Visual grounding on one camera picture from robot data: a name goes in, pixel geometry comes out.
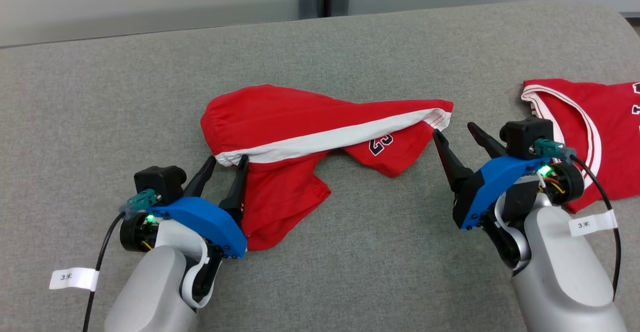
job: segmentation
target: white trim stripe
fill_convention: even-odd
[[[252,163],[275,163],[285,159],[306,156],[314,152],[333,150],[334,148],[370,141],[416,125],[420,121],[428,123],[434,129],[444,130],[449,125],[450,119],[451,113],[440,108],[412,111],[359,125],[345,126],[315,134],[284,139],[252,148],[221,152],[215,155],[215,159],[222,166],[238,164],[242,155],[249,155],[249,160]]]
[[[571,100],[571,98],[567,97],[565,94],[560,93],[555,89],[551,89],[549,87],[542,86],[542,85],[534,84],[534,85],[527,86],[524,89],[524,91],[522,91],[522,96],[521,96],[522,100],[531,102],[532,104],[535,103],[535,109],[538,111],[539,114],[541,114],[541,117],[543,116],[543,118],[548,118],[549,120],[553,121],[554,135],[556,132],[555,125],[558,125],[558,123],[556,119],[553,117],[553,114],[551,114],[551,111],[549,111],[549,109],[544,104],[544,102],[542,102],[542,99],[538,95],[539,92],[548,93],[550,95],[553,95],[559,98],[560,100],[562,100],[562,102],[565,102],[566,104],[573,107],[580,113],[587,129],[588,148],[587,148],[587,159],[585,163],[587,164],[587,166],[589,166],[590,170],[593,172],[594,175],[598,175],[598,171],[600,170],[600,165],[602,162],[602,142],[601,142],[600,134],[598,132],[598,128],[596,127],[595,123],[592,121],[589,115],[585,112],[585,110],[583,110],[582,107],[580,107],[580,105],[578,105],[576,102]],[[557,139],[560,139],[560,136],[562,136],[561,130],[560,130],[560,135],[557,137]],[[586,189],[587,187],[590,186],[590,184],[592,184],[592,179],[586,174],[586,171],[582,172],[582,176],[584,178],[584,188]]]

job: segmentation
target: printed number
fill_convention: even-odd
[[[385,149],[385,146],[391,145],[394,138],[391,135],[385,135],[381,138],[373,139],[368,142],[368,149],[374,156],[380,155],[380,152]]]
[[[640,82],[633,84],[633,92],[640,93]],[[640,114],[640,105],[633,105],[633,107],[631,107],[631,113]]]

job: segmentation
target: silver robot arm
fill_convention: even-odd
[[[525,219],[523,248],[530,250],[530,260],[511,284],[526,327],[530,332],[626,332],[607,273],[585,237],[571,235],[571,219],[542,193]]]
[[[601,263],[584,236],[572,236],[571,216],[556,207],[579,198],[585,188],[581,172],[565,160],[580,164],[597,181],[576,151],[553,141],[549,120],[506,123],[500,130],[506,146],[475,123],[467,127],[491,157],[476,172],[460,162],[441,132],[433,134],[455,193],[453,220],[461,230],[482,228],[491,238],[513,271],[511,283],[527,329],[626,332]],[[551,159],[563,162],[549,164]],[[547,188],[542,167],[557,188]]]
[[[180,223],[158,225],[155,248],[147,252],[119,294],[104,322],[105,332],[192,332],[199,323],[197,309],[211,297],[194,298],[192,287],[206,264],[222,259],[208,256],[205,240]]]

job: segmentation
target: gray upholstery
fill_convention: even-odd
[[[488,157],[466,123],[497,135],[529,114],[522,81],[546,77],[640,80],[640,39],[603,7],[524,2],[0,49],[0,331],[80,330],[88,293],[48,291],[52,271],[94,266],[134,172],[199,168],[210,154],[199,118],[215,96],[269,83],[355,102],[446,98],[445,134],[478,168]],[[316,173],[332,195],[275,248],[222,264],[202,331],[525,329],[489,238],[452,221],[433,145],[397,179],[339,152]],[[219,202],[232,179],[216,170],[203,196]],[[638,203],[614,203],[630,331],[640,330]],[[589,240],[611,273],[612,234]],[[140,259],[112,240],[91,331]]]

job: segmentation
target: red fabric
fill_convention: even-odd
[[[403,118],[431,109],[425,119],[429,123],[418,119],[407,125]],[[362,164],[395,177],[425,149],[432,126],[446,127],[452,109],[453,103],[444,100],[355,104],[262,85],[211,100],[201,126],[221,164],[229,166],[242,154],[249,155],[242,229],[249,250],[264,250],[281,241],[331,193],[314,175],[329,150],[343,147]],[[381,123],[371,127],[371,122]],[[346,127],[353,130],[345,133]],[[365,133],[374,134],[374,139],[360,136]]]
[[[597,169],[593,172],[610,199],[640,195],[640,82],[540,79],[525,81],[524,87],[522,98],[531,102],[533,114],[554,120],[564,143],[576,149],[590,170]],[[567,205],[570,211],[602,199],[590,180],[585,179],[583,196]]]

